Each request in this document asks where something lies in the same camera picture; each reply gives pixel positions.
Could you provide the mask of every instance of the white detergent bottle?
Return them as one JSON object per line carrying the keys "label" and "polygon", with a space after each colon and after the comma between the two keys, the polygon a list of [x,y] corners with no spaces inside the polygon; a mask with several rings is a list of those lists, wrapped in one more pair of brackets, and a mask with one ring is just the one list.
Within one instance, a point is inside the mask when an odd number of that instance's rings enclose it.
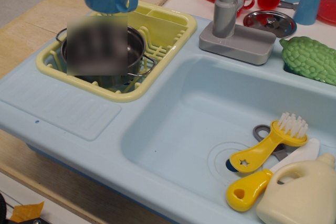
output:
{"label": "white detergent bottle", "polygon": [[[279,183],[287,176],[295,179]],[[323,153],[314,161],[292,163],[279,169],[256,210],[266,224],[335,224],[335,157]]]}

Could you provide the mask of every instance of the yellow dish rack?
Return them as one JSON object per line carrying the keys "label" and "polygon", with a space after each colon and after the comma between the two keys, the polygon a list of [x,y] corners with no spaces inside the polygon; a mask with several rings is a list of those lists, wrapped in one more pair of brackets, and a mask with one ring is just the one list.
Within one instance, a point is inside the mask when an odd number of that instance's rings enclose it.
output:
{"label": "yellow dish rack", "polygon": [[[92,12],[90,15],[105,14]],[[139,2],[137,9],[133,12],[117,15],[127,16],[128,25],[138,30],[145,38],[145,55],[156,61],[153,70],[145,77],[135,77],[129,83],[113,87],[113,89],[105,89],[96,82],[89,83],[75,76],[69,76],[66,74],[66,64],[60,55],[61,43],[57,40],[37,55],[36,66],[38,70],[111,101],[130,102],[141,97],[192,36],[197,23],[195,18],[189,14],[145,2]],[[151,68],[151,64],[144,58],[139,74],[147,72]]]}

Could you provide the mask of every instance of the white bristles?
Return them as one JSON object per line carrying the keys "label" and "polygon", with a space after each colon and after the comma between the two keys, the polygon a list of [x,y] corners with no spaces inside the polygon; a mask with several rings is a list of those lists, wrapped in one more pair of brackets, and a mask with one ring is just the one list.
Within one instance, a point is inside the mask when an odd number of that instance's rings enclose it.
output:
{"label": "white bristles", "polygon": [[285,134],[290,131],[291,137],[297,135],[296,138],[303,137],[308,129],[308,124],[302,117],[298,116],[298,118],[296,118],[295,114],[289,115],[288,112],[281,115],[278,126],[280,130],[283,129]]}
{"label": "white bristles", "polygon": [[301,138],[305,135],[306,131],[308,129],[308,124],[305,124],[299,131],[297,138]]}
{"label": "white bristles", "polygon": [[280,126],[280,124],[283,122],[283,120],[284,120],[285,118],[287,118],[288,116],[289,116],[289,113],[288,113],[288,112],[283,113],[283,114],[281,115],[280,119],[279,119],[278,126]]}

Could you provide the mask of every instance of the mug handle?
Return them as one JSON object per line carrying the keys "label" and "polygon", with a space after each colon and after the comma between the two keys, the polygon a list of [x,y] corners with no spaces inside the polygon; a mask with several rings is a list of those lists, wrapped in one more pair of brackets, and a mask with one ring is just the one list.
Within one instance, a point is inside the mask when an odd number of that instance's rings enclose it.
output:
{"label": "mug handle", "polygon": [[254,6],[255,0],[251,0],[251,3],[249,5],[243,5],[243,9],[248,10],[251,9]]}
{"label": "mug handle", "polygon": [[127,8],[126,5],[123,4],[117,4],[117,9],[121,13],[128,13],[133,10],[135,10],[138,6],[138,1],[139,0],[129,0],[129,7]]}

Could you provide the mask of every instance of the light blue sink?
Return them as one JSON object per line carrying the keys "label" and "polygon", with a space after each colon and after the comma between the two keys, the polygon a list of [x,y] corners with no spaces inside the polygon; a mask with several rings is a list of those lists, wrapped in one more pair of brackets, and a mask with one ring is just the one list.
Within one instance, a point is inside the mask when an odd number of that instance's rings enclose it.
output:
{"label": "light blue sink", "polygon": [[[262,223],[256,204],[240,213],[226,203],[226,188],[243,174],[230,172],[225,161],[257,143],[254,126],[286,111],[308,122],[320,153],[336,156],[336,87],[285,72],[278,41],[262,66],[201,51],[198,37],[209,20],[196,20],[192,38],[148,91],[128,103],[43,75],[32,55],[0,80],[0,127],[173,221]],[[74,110],[67,110],[71,104]],[[83,125],[92,124],[88,133]],[[270,157],[263,168],[276,162]]]}

